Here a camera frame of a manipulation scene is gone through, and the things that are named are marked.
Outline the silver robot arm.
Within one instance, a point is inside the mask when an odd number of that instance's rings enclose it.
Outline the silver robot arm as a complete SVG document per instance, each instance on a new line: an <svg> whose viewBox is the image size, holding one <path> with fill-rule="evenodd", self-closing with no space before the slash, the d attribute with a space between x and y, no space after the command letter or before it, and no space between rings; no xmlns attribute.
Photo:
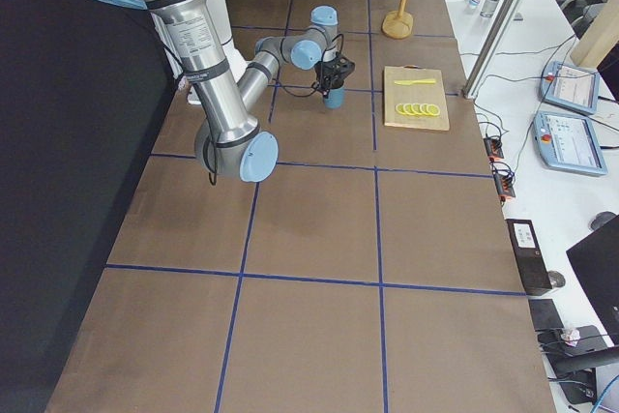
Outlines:
<svg viewBox="0 0 619 413"><path fill-rule="evenodd" d="M259 40L253 59L244 62L231 38L225 0L97 1L147 11L164 24L171 53L205 112L194 151L212 182L222 175L258 183L274 170L279 145L261 130L251 108L283 65L315 71L312 88L329 108L341 106L344 81L355 69L341 52L338 13L331 6L314 8L300 35Z"/></svg>

